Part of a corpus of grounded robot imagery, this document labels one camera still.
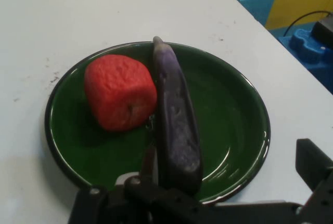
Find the black cable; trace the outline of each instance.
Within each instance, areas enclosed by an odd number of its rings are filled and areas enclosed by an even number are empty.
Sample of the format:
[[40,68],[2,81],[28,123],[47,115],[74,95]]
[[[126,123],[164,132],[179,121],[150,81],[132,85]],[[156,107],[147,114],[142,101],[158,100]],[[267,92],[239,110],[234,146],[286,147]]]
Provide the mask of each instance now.
[[316,11],[313,11],[313,12],[307,13],[307,14],[305,14],[305,15],[303,15],[303,16],[297,18],[294,22],[292,22],[291,25],[287,28],[287,30],[286,30],[286,32],[285,32],[285,34],[284,34],[283,36],[286,36],[286,35],[287,35],[287,33],[288,33],[288,31],[290,30],[290,28],[291,28],[296,22],[298,22],[299,20],[301,20],[301,19],[304,18],[304,17],[307,17],[307,16],[312,15],[312,14],[316,14],[316,13],[327,13],[329,16],[332,16],[332,15],[333,15],[332,12],[327,11],[327,10],[316,10]]

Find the green plate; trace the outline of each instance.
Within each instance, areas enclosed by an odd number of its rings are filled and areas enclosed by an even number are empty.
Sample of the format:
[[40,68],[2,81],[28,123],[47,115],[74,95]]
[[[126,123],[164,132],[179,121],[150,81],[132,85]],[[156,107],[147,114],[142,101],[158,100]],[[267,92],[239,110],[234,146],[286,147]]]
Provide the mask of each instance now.
[[[270,121],[252,84],[223,60],[196,48],[169,43],[183,69],[197,116],[204,179],[196,198],[225,200],[240,191],[261,168],[270,143]],[[77,185],[112,190],[118,176],[139,171],[150,142],[147,126],[124,133],[104,131],[90,112],[84,71],[96,58],[121,54],[152,67],[151,42],[111,47],[72,67],[54,88],[45,113],[49,148]]]

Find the white table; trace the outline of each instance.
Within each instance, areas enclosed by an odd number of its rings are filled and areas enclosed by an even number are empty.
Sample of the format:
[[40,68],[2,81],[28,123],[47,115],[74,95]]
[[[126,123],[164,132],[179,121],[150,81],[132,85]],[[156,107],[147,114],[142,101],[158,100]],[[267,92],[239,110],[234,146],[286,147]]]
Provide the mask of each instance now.
[[154,35],[229,62],[267,106],[267,160],[229,201],[304,203],[310,190],[294,168],[297,138],[311,138],[333,157],[333,96],[236,0],[0,0],[0,6],[0,223],[67,223],[77,188],[45,146],[51,81],[100,49]]

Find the red tomato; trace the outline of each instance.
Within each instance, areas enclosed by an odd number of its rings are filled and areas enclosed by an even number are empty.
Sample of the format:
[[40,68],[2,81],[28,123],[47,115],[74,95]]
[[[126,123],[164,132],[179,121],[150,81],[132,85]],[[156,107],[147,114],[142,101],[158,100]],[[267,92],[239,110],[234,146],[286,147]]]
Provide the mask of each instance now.
[[88,65],[84,89],[93,115],[108,131],[140,126],[153,113],[157,93],[146,66],[122,55],[105,55]]

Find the purple eggplant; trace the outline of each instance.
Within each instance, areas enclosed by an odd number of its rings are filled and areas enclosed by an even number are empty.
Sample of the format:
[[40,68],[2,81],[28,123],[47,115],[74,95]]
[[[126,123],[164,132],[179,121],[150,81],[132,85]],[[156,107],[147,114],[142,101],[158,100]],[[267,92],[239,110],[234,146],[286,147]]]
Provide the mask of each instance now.
[[158,183],[188,194],[202,182],[200,139],[186,80],[171,46],[153,39],[157,75]]

